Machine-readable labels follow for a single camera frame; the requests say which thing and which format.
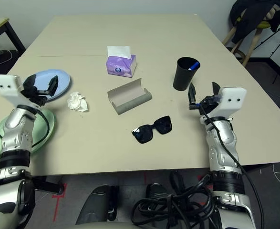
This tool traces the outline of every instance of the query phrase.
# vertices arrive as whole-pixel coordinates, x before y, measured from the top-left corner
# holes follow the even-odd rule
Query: sunglasses
[[[172,123],[169,116],[159,118],[152,125],[143,125],[134,129],[131,133],[135,136],[136,140],[143,144],[149,142],[153,138],[153,129],[165,135],[172,130]]]

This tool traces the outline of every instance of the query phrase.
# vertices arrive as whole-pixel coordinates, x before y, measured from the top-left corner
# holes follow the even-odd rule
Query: tissue box
[[[135,72],[136,59],[131,55],[131,59],[109,56],[106,63],[108,74],[132,77]]]

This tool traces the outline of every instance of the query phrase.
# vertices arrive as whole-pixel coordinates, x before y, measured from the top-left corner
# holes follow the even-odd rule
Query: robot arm
[[[0,229],[22,228],[35,207],[34,191],[39,187],[29,169],[32,130],[37,110],[47,100],[44,95],[54,95],[58,77],[55,76],[49,89],[42,93],[33,86],[34,82],[35,75],[24,84],[18,76],[0,75],[0,94],[16,107],[4,125],[0,152]]]
[[[213,83],[213,91],[213,96],[207,96],[200,104],[196,104],[195,88],[191,85],[189,89],[190,109],[199,109],[200,122],[205,125],[207,132],[213,197],[217,206],[212,218],[219,228],[255,229],[242,172],[222,146],[215,129],[219,130],[224,146],[238,161],[236,135],[229,118],[242,107],[247,91],[238,87],[220,88],[216,83]]]

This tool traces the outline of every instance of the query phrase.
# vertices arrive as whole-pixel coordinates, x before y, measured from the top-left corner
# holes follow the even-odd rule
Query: blue pen
[[[195,69],[197,69],[198,66],[199,66],[199,62],[196,61],[195,64],[193,64],[192,66],[190,66],[189,70],[195,70]]]

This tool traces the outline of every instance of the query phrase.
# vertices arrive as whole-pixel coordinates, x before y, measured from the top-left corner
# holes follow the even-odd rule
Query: blue plate
[[[49,69],[45,71],[41,71],[36,74],[36,81],[35,81],[35,86],[37,87],[38,90],[46,90],[49,87],[49,82],[51,78],[54,76],[58,76],[58,87],[57,90],[54,94],[54,96],[49,96],[48,101],[53,100],[57,97],[59,97],[61,94],[63,94],[69,87],[70,84],[70,76],[68,73],[66,73],[63,70],[59,69]]]

